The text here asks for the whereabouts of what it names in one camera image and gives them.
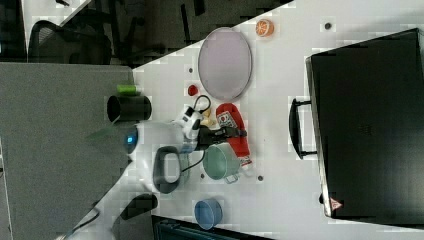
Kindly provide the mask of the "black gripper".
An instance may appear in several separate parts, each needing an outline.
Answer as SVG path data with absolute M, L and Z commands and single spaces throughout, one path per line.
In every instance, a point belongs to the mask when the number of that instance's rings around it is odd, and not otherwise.
M 220 128 L 218 130 L 211 130 L 206 126 L 201 126 L 197 138 L 197 150 L 206 150 L 209 146 L 219 144 L 226 141 L 228 138 L 246 137 L 247 132 L 233 127 Z

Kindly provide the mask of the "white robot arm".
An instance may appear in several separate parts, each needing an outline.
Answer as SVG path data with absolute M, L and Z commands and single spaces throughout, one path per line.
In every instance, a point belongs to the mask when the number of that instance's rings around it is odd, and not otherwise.
M 117 220 L 142 213 L 138 208 L 141 197 L 169 194 L 180 185 L 180 177 L 171 180 L 166 176 L 167 161 L 180 164 L 186 154 L 246 135 L 246 131 L 238 128 L 211 129 L 199 121 L 192 124 L 146 121 L 133 125 L 126 136 L 130 163 L 116 183 L 61 240 L 115 240 L 112 228 Z

